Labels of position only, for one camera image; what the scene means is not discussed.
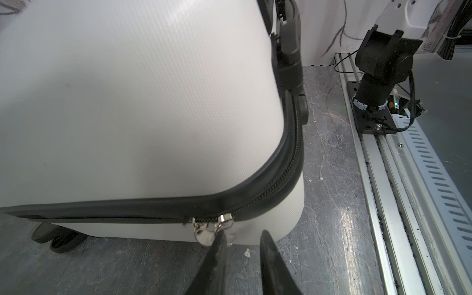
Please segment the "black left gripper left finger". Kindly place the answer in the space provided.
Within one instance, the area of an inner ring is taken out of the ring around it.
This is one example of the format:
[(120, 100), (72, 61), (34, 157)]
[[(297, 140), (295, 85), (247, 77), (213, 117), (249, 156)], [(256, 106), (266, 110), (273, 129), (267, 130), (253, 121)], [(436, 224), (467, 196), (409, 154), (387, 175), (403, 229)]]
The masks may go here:
[(226, 288), (227, 238), (217, 233), (186, 295), (224, 295)]

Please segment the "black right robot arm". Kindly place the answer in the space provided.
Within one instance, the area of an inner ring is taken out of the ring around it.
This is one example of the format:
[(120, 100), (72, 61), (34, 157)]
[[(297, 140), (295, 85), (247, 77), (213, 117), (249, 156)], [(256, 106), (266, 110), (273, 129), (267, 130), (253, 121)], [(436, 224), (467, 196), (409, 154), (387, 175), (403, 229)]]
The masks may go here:
[(382, 33), (377, 25), (366, 33), (355, 57), (355, 65), (364, 72), (353, 100), (356, 108), (371, 112), (384, 109), (395, 84), (408, 78), (422, 40), (403, 35), (401, 30)]

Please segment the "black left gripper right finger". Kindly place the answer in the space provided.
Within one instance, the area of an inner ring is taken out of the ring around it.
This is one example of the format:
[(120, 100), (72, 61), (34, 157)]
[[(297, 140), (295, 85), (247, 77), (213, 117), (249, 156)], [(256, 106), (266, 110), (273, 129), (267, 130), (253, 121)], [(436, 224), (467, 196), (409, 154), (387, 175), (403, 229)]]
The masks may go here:
[(261, 280), (264, 295), (301, 295), (269, 231), (260, 238)]

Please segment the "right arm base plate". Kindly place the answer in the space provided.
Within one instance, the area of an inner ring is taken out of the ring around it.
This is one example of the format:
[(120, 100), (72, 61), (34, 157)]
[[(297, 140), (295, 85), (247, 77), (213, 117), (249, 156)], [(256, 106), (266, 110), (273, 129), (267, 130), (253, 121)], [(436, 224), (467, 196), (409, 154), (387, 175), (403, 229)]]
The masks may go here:
[(366, 79), (347, 83), (358, 133), (388, 135), (407, 129), (407, 127), (398, 127), (393, 120), (390, 112), (392, 90), (392, 85), (376, 84)]

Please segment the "white hard-shell suitcase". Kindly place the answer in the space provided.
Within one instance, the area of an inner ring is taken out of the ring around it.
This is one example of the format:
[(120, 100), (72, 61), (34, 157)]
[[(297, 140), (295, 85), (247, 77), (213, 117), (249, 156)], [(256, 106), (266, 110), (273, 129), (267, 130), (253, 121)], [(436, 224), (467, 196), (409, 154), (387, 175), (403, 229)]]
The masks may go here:
[(257, 245), (304, 207), (294, 1), (35, 1), (1, 29), (1, 213)]

